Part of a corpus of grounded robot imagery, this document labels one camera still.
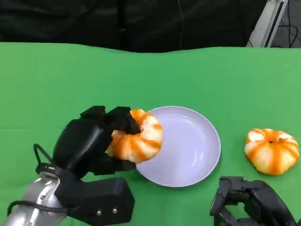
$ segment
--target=black cable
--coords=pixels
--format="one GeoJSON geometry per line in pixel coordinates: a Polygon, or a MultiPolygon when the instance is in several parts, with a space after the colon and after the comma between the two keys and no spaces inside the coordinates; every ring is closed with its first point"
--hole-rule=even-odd
{"type": "Polygon", "coordinates": [[[52,158],[50,157],[50,155],[38,144],[34,144],[33,145],[33,151],[34,151],[34,154],[36,155],[36,158],[37,158],[37,161],[38,161],[38,164],[40,165],[41,164],[41,158],[39,156],[39,152],[38,150],[45,156],[45,158],[51,163],[53,164],[53,160],[52,158]]]}
{"type": "Polygon", "coordinates": [[[251,41],[250,41],[250,40],[248,40],[248,42],[250,43],[251,47],[253,47],[253,44],[251,43],[251,41]]]}
{"type": "Polygon", "coordinates": [[[9,205],[9,207],[8,207],[8,215],[10,215],[11,212],[13,211],[13,207],[17,206],[17,205],[29,206],[29,207],[33,207],[33,208],[36,208],[38,210],[45,211],[45,212],[53,212],[53,213],[66,213],[66,212],[68,212],[67,208],[63,208],[63,207],[61,207],[61,208],[47,207],[47,206],[39,205],[39,204],[37,204],[35,202],[21,200],[21,201],[14,201],[14,202],[12,202],[9,205]]]}
{"type": "Polygon", "coordinates": [[[287,1],[287,17],[288,17],[288,47],[291,48],[291,17],[290,17],[290,0],[287,1]]]}
{"type": "MultiPolygon", "coordinates": [[[[280,25],[279,27],[285,27],[285,28],[288,30],[288,32],[289,32],[288,25],[286,25],[282,19],[281,19],[281,22],[283,23],[283,25],[280,25]]],[[[297,26],[291,25],[291,27],[293,27],[293,28],[296,30],[296,34],[293,34],[292,32],[290,32],[291,35],[294,36],[294,39],[293,39],[293,41],[292,41],[292,46],[293,46],[294,42],[295,42],[297,39],[298,39],[298,41],[301,43],[301,38],[300,38],[299,35],[298,35],[298,34],[299,34],[299,29],[297,28],[297,26]]]]}

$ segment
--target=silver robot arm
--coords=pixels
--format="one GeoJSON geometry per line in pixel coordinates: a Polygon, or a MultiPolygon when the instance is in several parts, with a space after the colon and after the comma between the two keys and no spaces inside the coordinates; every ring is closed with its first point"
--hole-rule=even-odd
{"type": "Polygon", "coordinates": [[[136,168],[106,153],[114,130],[140,132],[129,107],[108,113],[104,106],[87,109],[62,131],[53,157],[34,144],[40,177],[28,186],[22,200],[9,205],[4,226],[57,226],[67,216],[98,226],[130,221],[135,199],[125,179],[81,180],[89,172],[112,175],[136,168]],[[39,151],[49,163],[41,162],[39,151]]]}
{"type": "Polygon", "coordinates": [[[58,208],[62,212],[46,212],[34,207],[18,205],[4,223],[4,226],[57,226],[65,218],[66,213],[54,195],[60,184],[60,179],[52,174],[42,172],[40,177],[29,185],[22,201],[35,202],[50,208],[58,208]]]}

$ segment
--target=round plate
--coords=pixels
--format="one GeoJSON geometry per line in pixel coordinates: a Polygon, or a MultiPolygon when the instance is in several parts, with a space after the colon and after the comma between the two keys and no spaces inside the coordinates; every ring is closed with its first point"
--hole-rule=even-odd
{"type": "Polygon", "coordinates": [[[214,126],[201,114],[184,107],[165,106],[149,111],[162,124],[159,153],[137,165],[148,180],[168,187],[184,187],[205,179],[221,154],[214,126]]]}

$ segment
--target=wire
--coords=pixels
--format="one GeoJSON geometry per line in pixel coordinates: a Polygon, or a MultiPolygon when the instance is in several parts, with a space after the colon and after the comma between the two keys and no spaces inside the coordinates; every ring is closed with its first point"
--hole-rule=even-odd
{"type": "MultiPolygon", "coordinates": [[[[288,32],[290,32],[289,29],[288,29],[288,25],[286,25],[282,19],[281,19],[281,22],[283,23],[283,25],[280,25],[279,27],[285,27],[288,30],[288,32]]],[[[297,26],[291,25],[291,27],[293,27],[296,30],[296,34],[293,34],[292,32],[290,32],[290,34],[294,36],[294,39],[292,41],[292,47],[293,47],[293,44],[296,40],[298,40],[301,43],[301,38],[298,35],[299,34],[299,29],[297,28],[297,26]]]]}
{"type": "Polygon", "coordinates": [[[183,12],[182,12],[180,0],[178,0],[178,5],[179,5],[181,20],[182,20],[182,27],[181,27],[181,33],[180,33],[180,50],[182,50],[182,35],[183,35],[183,30],[184,30],[184,15],[183,15],[183,12]]]}
{"type": "Polygon", "coordinates": [[[287,1],[287,17],[288,17],[288,47],[292,47],[291,43],[291,17],[290,17],[290,0],[287,1]]]}
{"type": "Polygon", "coordinates": [[[53,208],[53,207],[42,206],[35,202],[21,200],[21,201],[14,201],[8,206],[8,215],[10,215],[11,212],[13,211],[13,207],[17,205],[29,206],[41,211],[53,212],[53,213],[66,213],[69,211],[68,208],[64,208],[64,207],[53,208]]]}
{"type": "Polygon", "coordinates": [[[254,47],[250,40],[248,40],[248,42],[250,43],[250,45],[251,45],[252,47],[254,47]]]}
{"type": "Polygon", "coordinates": [[[53,160],[52,158],[50,157],[50,155],[38,144],[34,144],[33,145],[33,151],[34,151],[34,154],[36,155],[36,158],[37,158],[37,161],[38,161],[38,164],[40,165],[41,164],[41,158],[39,156],[39,152],[38,150],[45,156],[45,158],[51,163],[51,164],[54,164],[53,163],[53,160]]]}

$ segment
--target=plate rim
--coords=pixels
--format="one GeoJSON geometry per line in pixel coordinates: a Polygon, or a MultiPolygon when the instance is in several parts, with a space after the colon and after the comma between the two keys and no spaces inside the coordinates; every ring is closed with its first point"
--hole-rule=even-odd
{"type": "Polygon", "coordinates": [[[213,170],[216,168],[216,166],[217,166],[217,164],[218,164],[218,162],[219,162],[219,160],[220,160],[220,157],[221,157],[221,150],[222,150],[221,139],[220,139],[220,136],[219,136],[219,134],[218,134],[216,128],[214,127],[214,125],[213,125],[213,124],[212,124],[205,116],[203,116],[201,113],[199,113],[199,112],[197,112],[197,111],[195,111],[195,110],[193,110],[193,109],[190,109],[190,108],[187,108],[187,107],[183,107],[183,106],[169,105],[169,106],[160,106],[160,107],[156,107],[156,108],[153,108],[153,109],[149,110],[148,112],[149,112],[149,113],[152,113],[153,111],[158,110],[158,109],[171,108],[171,107],[174,107],[174,108],[181,108],[181,109],[184,109],[184,110],[188,110],[188,111],[194,112],[194,113],[198,114],[199,116],[203,117],[203,118],[209,123],[209,125],[213,128],[213,130],[214,130],[214,132],[215,132],[215,134],[216,134],[216,136],[217,136],[218,142],[219,142],[219,146],[218,146],[218,156],[217,156],[217,158],[216,158],[216,160],[215,160],[215,163],[213,164],[213,167],[212,167],[212,168],[209,170],[209,172],[208,172],[207,174],[205,174],[200,180],[197,179],[197,180],[195,180],[195,181],[192,181],[191,183],[187,183],[187,184],[185,184],[185,185],[179,185],[179,186],[172,186],[172,185],[169,185],[169,184],[161,184],[161,183],[158,183],[158,182],[156,182],[156,181],[154,181],[154,180],[152,180],[152,179],[149,179],[148,177],[146,177],[145,175],[143,175],[143,174],[140,172],[140,170],[139,170],[139,164],[137,165],[137,170],[138,170],[138,172],[139,172],[143,177],[145,177],[145,178],[148,179],[149,181],[151,181],[151,182],[153,182],[153,183],[155,183],[155,184],[157,184],[157,185],[160,185],[160,186],[164,186],[164,187],[187,187],[187,186],[192,186],[192,185],[195,185],[195,184],[197,184],[197,183],[199,183],[199,182],[205,180],[205,179],[213,172],[213,170]]]}

